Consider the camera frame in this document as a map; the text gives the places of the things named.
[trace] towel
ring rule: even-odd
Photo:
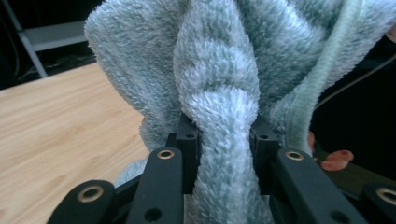
[[[112,85],[144,116],[149,151],[164,146],[181,112],[202,131],[185,222],[272,223],[249,151],[251,123],[260,114],[282,147],[311,154],[320,94],[395,22],[394,0],[108,0],[85,34]]]

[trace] cable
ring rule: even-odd
[[[2,25],[4,26],[7,36],[11,42],[11,47],[12,50],[14,51],[14,55],[15,55],[15,69],[14,69],[14,77],[20,72],[20,54],[17,51],[17,48],[15,47],[15,42],[12,39],[11,33],[9,32],[6,24],[4,23],[3,19],[0,17],[0,22],[2,23]]]
[[[347,85],[345,85],[343,88],[339,89],[338,91],[333,92],[331,95],[329,95],[328,97],[324,98],[322,101],[320,101],[316,106],[315,106],[315,110],[317,110],[319,107],[321,107],[322,105],[326,104],[328,101],[330,101],[334,96],[338,95],[339,93],[341,93],[342,91],[348,89],[349,87],[355,85],[356,83],[364,80],[365,78],[369,77],[370,75],[374,74],[375,72],[377,72],[379,69],[387,66],[389,63],[393,62],[393,60],[396,59],[396,54],[393,55],[391,58],[389,58],[388,60],[384,61],[383,63],[381,63],[378,67],[376,67],[375,69],[371,70],[370,72],[364,74],[363,76],[353,80],[352,82],[348,83]]]

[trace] black floor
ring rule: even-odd
[[[38,53],[49,76],[55,76],[86,64],[95,63],[95,58],[87,42],[65,46],[57,49],[44,50]],[[21,68],[17,76],[19,84],[39,79],[40,76],[32,64]]]

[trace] towel fold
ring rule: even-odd
[[[395,22],[394,0],[109,0],[85,29],[115,89],[144,115],[148,150],[164,146],[181,111],[202,130],[186,223],[272,223],[252,166],[251,123],[260,114],[283,147],[310,154],[318,97]]]

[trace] wooden table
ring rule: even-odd
[[[0,223],[46,223],[76,185],[146,157],[142,116],[90,64],[0,91]]]

